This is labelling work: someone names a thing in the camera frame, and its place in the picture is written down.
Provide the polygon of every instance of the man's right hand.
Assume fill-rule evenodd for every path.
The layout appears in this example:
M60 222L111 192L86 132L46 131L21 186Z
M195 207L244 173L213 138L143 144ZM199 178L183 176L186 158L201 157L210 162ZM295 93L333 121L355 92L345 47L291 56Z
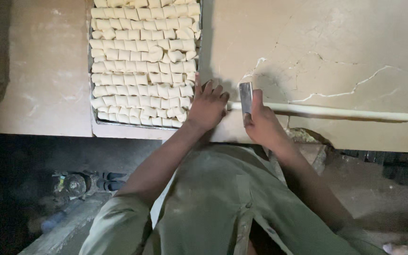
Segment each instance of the man's right hand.
M263 104L263 92L253 90L251 105L251 119L246 117L245 130L253 142L267 147L271 151L278 151L284 146L291 146L292 141L286 135L275 113Z

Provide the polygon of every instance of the metal baking tray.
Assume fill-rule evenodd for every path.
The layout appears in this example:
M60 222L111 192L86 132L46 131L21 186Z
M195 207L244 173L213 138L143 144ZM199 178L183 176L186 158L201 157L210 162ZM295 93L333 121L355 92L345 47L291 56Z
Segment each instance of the metal baking tray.
M203 31L202 31L203 30L203 23L202 23L202 20L203 20L203 1L198 0L197 2L200 3L200 5L201 5L201 15L200 15L200 24L199 24L200 29L201 29L201 37L200 37L200 47L199 47L199 54L198 54L198 69L197 69L197 71L199 71L200 66L201 66L200 59L201 59L201 49L202 49L202 41L203 41ZM92 65L94 63L94 58L91 57L91 45L89 44L89 39L92 39L92 32L94 30L92 29L92 26L91 26L91 20L88 20L88 23L89 23L88 73L89 73L89 82L91 84L91 99L94 99L95 97L94 97L94 95L92 95L92 91L95 88L95 83L92 82L92 79L91 79L91 75L92 75L91 71L92 71ZM126 126L126 127L146 128L146 129L160 129L160 130L177 130L177 128L173 128L173 127L166 127L166 128L165 127L151 127L151 126L144 126L144 125L131 125L131 124L123 124L123 123L118 123L118 122L100 120L97 117L97 109L94 109L92 106L91 106L91 109L92 109L92 112L93 112L94 119L95 119L96 123L99 124L99 125L115 125L115 126Z

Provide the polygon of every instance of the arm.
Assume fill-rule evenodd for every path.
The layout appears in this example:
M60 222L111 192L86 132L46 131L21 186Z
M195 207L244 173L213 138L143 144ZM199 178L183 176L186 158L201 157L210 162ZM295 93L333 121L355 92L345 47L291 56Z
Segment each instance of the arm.
M254 142L276 155L288 187L330 229L336 232L352 219L286 135L275 113L264 106L262 90L253 91L251 120L248 118L245 129Z
M196 81L193 107L184 125L136 168L115 196L136 194L152 206L185 155L204 133L220 123L229 94L221 94L221 85L212 90L212 80L204 84L204 90L198 75Z

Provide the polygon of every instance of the dark floor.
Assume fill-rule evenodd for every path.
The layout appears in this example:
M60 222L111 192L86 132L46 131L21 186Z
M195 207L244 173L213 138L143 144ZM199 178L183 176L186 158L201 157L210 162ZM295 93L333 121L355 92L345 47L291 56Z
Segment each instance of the dark floor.
M0 134L0 254L15 254L39 235L36 219L60 210L58 171L132 173L158 140Z

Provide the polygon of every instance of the person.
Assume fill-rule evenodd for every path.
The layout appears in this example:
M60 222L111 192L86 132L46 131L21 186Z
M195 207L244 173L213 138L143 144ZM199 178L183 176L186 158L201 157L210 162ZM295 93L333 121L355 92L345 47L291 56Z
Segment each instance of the person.
M188 119L95 217L80 254L385 254L366 242L254 90L245 123L277 157L287 186L251 148L192 150L221 121L229 94L200 85ZM150 208L176 175L152 229Z

